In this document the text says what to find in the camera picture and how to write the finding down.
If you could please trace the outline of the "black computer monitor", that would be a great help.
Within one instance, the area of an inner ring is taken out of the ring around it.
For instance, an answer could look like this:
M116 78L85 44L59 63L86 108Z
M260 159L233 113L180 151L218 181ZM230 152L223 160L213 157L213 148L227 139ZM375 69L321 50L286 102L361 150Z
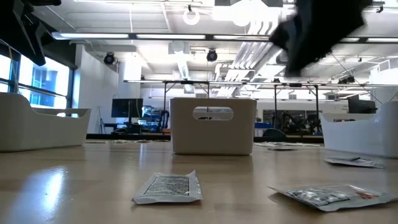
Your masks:
M112 118L141 118L143 108L142 98L115 98L112 99Z
M358 95L348 98L348 113L374 114L376 110L377 108L374 101L360 100Z

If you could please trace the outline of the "blue workshop equipment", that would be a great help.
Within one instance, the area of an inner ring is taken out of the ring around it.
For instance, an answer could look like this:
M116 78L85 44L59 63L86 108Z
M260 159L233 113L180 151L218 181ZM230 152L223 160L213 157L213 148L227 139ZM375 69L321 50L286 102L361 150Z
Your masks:
M170 113L163 108L143 106L139 122L152 133L162 133L169 128Z

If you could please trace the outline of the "white plastic bin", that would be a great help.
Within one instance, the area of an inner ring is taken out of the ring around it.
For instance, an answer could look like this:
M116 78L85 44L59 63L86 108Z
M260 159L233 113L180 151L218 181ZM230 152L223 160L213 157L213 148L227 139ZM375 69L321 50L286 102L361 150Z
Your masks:
M257 101L173 98L169 101L174 154L248 156L254 143Z
M0 152L84 144L90 109L33 108L17 93L0 93Z
M398 159L398 101L374 114L322 113L320 121L328 150Z

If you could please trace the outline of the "white packet black text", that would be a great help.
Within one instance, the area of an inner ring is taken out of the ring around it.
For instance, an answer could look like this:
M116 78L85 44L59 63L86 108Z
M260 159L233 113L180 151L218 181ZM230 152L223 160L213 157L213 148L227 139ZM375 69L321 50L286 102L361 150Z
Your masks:
M134 194L138 205L152 203L191 203L203 200L196 170L186 175L154 173Z

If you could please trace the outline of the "dark office chair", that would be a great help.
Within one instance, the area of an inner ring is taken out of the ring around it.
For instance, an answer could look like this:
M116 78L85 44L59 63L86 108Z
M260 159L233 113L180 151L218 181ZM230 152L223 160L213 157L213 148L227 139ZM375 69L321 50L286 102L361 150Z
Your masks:
M287 137L287 135L283 131L274 128L266 129L263 132L262 136L264 138L272 138L272 139L285 139Z

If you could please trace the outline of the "overhead LED light bar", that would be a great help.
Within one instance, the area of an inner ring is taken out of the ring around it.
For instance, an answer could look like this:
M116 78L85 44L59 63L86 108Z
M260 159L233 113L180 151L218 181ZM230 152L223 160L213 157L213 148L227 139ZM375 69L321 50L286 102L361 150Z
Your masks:
M268 42L269 35L247 34L140 34L140 33L80 33L53 32L56 40L203 40L231 42ZM398 44L398 37L345 37L343 44Z

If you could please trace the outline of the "window with dark frame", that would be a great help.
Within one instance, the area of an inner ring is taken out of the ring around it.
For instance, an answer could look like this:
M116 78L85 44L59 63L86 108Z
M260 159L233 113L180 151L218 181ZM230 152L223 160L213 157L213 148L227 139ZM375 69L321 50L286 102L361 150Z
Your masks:
M38 66L0 44L0 93L18 93L35 108L72 106L74 71L51 58Z

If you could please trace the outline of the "black ceiling device cluster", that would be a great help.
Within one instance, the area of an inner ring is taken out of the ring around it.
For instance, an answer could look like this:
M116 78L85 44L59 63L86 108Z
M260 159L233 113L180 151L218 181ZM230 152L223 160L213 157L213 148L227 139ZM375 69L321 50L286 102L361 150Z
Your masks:
M354 83L355 81L356 81L356 80L355 80L355 77L354 77L354 76L348 75L348 76L345 76L345 77L341 77L341 78L338 80L338 84L339 84L339 85L345 85L345 84Z

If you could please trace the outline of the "white ceiling air duct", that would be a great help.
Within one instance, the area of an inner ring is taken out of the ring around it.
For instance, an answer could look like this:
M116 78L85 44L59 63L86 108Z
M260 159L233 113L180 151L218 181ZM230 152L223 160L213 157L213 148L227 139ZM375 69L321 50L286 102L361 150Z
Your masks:
M187 62L189 61L189 46L187 42L182 40L174 40L169 43L169 55L177 63L181 79L189 79L189 69Z

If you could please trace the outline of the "plain white bandage wrapper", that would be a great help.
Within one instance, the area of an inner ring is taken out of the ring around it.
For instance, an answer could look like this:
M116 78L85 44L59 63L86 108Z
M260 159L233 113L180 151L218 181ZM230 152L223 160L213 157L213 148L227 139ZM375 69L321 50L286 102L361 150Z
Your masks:
M283 142L282 145L284 146L298 146L298 147L321 147L322 145L319 144L306 144L301 142Z

